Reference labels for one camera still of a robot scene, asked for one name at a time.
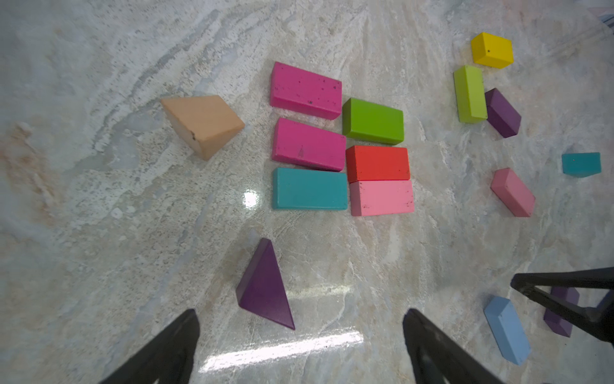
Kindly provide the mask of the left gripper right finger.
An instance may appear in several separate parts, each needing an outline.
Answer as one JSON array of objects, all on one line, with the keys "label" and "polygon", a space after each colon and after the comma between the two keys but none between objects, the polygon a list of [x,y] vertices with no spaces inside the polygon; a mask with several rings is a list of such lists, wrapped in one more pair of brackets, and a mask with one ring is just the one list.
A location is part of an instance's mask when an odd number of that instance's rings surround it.
[{"label": "left gripper right finger", "polygon": [[500,383],[419,310],[410,308],[403,332],[417,383]]}]

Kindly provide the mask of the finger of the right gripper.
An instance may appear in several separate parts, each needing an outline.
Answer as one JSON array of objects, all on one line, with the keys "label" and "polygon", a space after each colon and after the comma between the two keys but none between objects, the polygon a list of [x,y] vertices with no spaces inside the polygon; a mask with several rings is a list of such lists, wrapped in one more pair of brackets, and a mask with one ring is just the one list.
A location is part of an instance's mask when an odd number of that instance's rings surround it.
[{"label": "finger of the right gripper", "polygon": [[[516,274],[510,283],[546,309],[544,321],[552,332],[570,337],[576,327],[603,342],[613,343],[613,269],[568,273]],[[580,288],[603,289],[597,307],[578,305]]]}]

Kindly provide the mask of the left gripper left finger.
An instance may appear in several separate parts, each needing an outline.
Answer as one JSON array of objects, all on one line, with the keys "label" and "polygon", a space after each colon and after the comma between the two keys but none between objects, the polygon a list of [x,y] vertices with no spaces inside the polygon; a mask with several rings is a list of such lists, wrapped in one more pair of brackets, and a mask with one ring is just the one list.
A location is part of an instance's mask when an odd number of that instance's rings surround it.
[{"label": "left gripper left finger", "polygon": [[102,382],[187,383],[199,336],[198,315],[188,309]]}]

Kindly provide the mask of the light pink rectangular block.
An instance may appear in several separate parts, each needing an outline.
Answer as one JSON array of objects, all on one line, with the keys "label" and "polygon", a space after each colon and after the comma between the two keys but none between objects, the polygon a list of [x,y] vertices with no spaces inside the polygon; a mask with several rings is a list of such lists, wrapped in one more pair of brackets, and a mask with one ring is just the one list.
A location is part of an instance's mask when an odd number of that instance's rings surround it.
[{"label": "light pink rectangular block", "polygon": [[411,180],[350,183],[351,214],[355,217],[414,212]]}]

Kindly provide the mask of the red rectangular block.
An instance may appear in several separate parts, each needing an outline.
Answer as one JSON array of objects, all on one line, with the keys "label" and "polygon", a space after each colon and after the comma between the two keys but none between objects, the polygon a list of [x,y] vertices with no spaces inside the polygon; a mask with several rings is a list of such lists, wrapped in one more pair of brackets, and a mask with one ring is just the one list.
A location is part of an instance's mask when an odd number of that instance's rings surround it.
[{"label": "red rectangular block", "polygon": [[411,179],[406,148],[353,146],[345,156],[349,183]]}]

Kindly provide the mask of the teal rectangular block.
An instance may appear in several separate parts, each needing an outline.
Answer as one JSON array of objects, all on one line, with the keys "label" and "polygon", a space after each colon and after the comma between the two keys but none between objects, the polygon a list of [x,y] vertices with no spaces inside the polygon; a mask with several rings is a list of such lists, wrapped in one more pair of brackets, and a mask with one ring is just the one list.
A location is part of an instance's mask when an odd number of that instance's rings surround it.
[{"label": "teal rectangular block", "polygon": [[273,209],[345,211],[346,174],[278,167],[273,172]]}]

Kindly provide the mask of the green rectangular block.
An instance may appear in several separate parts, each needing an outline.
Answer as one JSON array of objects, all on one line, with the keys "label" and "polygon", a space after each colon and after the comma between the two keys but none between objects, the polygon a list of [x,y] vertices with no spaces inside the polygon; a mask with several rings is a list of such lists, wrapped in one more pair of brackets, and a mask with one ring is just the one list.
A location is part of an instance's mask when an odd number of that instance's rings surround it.
[{"label": "green rectangular block", "polygon": [[397,145],[405,140],[401,110],[351,98],[342,107],[342,133],[350,139]]}]

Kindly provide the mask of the hot pink rectangular block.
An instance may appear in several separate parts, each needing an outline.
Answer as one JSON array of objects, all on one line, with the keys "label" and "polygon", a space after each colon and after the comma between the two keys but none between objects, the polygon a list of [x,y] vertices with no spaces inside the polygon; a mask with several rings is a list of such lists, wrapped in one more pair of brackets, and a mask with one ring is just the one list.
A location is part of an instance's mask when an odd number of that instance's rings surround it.
[{"label": "hot pink rectangular block", "polygon": [[279,118],[274,129],[272,159],[320,171],[345,167],[346,137],[314,126]]}]

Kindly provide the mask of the magenta rectangular block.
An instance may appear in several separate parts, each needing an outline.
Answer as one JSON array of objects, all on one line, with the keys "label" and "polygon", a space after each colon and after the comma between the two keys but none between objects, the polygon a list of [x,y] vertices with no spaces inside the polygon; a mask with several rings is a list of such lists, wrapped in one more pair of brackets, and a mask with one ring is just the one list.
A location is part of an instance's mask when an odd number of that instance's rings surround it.
[{"label": "magenta rectangular block", "polygon": [[270,105],[335,120],[342,114],[342,82],[275,62],[271,74]]}]

